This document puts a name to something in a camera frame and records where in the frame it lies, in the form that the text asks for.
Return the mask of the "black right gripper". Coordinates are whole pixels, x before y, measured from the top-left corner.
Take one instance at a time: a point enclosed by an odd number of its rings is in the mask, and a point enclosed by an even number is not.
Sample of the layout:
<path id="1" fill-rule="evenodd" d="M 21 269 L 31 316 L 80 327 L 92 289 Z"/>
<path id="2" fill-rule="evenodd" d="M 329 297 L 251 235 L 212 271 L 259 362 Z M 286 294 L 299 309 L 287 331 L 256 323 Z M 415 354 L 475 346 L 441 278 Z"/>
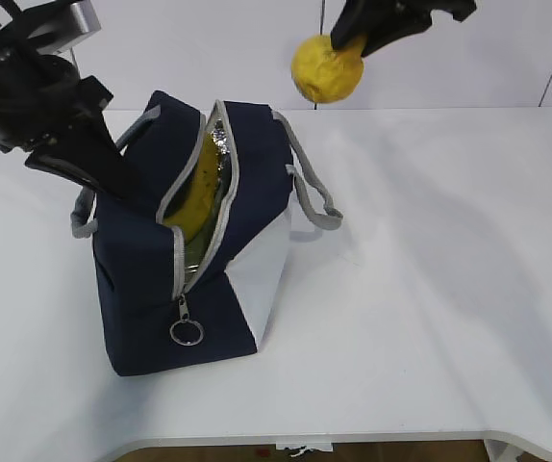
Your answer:
<path id="1" fill-rule="evenodd" d="M 477 10 L 473 0 L 350 0 L 346 1 L 331 33 L 335 50 L 343 50 L 354 39 L 364 38 L 362 57 L 400 39 L 421 34 L 433 24 L 432 12 L 449 13 L 465 21 Z"/>

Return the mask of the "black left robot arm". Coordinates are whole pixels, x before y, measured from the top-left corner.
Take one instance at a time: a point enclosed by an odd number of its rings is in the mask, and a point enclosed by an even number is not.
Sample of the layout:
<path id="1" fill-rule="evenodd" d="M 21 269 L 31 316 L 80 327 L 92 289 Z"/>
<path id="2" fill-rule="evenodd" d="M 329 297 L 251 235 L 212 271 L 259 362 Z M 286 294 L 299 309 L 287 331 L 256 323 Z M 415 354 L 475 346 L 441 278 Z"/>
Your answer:
<path id="1" fill-rule="evenodd" d="M 0 151 L 27 152 L 28 168 L 127 198 L 138 176 L 126 163 L 103 112 L 113 95 L 61 54 L 101 28 L 89 1 L 0 7 Z"/>

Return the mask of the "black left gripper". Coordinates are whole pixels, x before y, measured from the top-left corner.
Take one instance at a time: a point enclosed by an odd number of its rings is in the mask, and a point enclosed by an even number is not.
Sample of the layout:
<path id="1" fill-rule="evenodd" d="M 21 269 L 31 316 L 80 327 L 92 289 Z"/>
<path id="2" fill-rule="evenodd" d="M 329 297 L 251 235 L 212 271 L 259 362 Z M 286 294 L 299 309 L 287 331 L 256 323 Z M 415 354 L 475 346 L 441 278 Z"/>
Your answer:
<path id="1" fill-rule="evenodd" d="M 94 76 L 69 91 L 0 108 L 0 151 L 31 152 L 53 139 L 54 151 L 34 151 L 27 168 L 49 173 L 115 198 L 128 198 L 138 174 L 123 159 L 100 115 L 113 94 Z"/>

